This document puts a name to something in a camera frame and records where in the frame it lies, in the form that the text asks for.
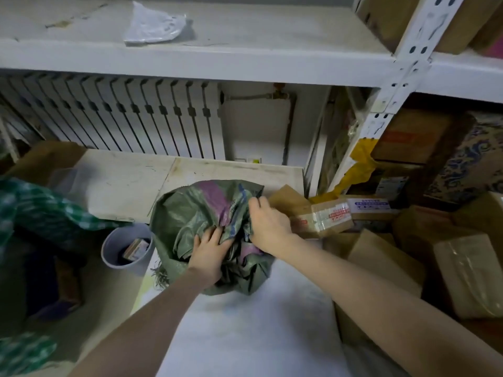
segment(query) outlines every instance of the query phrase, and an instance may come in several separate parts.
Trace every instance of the forearm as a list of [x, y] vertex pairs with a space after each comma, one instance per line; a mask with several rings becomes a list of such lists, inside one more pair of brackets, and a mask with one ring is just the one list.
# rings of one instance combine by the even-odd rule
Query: forearm
[[329, 293], [413, 377], [503, 375], [498, 353], [426, 302], [297, 235], [281, 249], [274, 255]]
[[203, 276], [186, 271], [105, 338], [70, 377], [154, 377], [178, 324], [204, 288]]

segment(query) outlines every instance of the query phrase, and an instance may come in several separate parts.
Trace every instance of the clear plastic bag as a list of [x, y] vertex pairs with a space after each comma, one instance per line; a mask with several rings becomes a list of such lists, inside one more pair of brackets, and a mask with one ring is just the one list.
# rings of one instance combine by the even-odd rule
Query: clear plastic bag
[[133, 18], [124, 34], [124, 42], [135, 44], [171, 41], [179, 36], [186, 24], [185, 15], [171, 16], [133, 1]]

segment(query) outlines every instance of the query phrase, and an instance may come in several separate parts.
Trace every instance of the hand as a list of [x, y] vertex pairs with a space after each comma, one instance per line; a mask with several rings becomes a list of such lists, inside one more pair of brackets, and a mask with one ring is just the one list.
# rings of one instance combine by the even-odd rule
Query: hand
[[277, 256], [286, 238], [292, 234], [289, 218], [271, 208], [263, 196], [250, 198], [248, 207], [253, 229], [251, 241], [262, 251]]
[[234, 242], [234, 239], [228, 239], [218, 244], [222, 232], [223, 228], [212, 227], [204, 232], [202, 239], [199, 239], [197, 234], [194, 237], [194, 249], [187, 271], [196, 272], [202, 276], [206, 285], [204, 288], [214, 285], [222, 277], [220, 266], [222, 266], [225, 254]]

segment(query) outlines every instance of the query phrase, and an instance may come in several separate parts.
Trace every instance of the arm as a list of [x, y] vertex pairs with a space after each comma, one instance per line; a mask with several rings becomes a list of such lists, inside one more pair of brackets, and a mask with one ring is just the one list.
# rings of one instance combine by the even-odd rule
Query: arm
[[218, 244], [222, 228], [196, 235], [187, 271], [129, 317], [91, 351], [69, 377], [154, 377], [182, 317], [194, 299], [221, 277], [233, 240]]
[[249, 201], [255, 246], [304, 274], [412, 377], [503, 375], [503, 357], [433, 306], [292, 234], [265, 197]]

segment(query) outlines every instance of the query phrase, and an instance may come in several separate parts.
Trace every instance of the crumpled green bag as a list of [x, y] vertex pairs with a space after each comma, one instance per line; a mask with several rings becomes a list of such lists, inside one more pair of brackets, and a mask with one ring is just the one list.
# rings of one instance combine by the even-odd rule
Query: crumpled green bag
[[222, 264], [222, 278], [206, 289], [206, 295], [232, 290], [254, 293], [269, 277], [274, 257], [255, 247], [248, 200], [264, 187], [242, 180], [199, 181], [162, 196], [154, 206], [150, 230], [160, 258], [157, 283], [166, 286], [187, 268], [194, 235], [202, 237], [211, 226], [223, 226], [221, 242], [235, 238]]

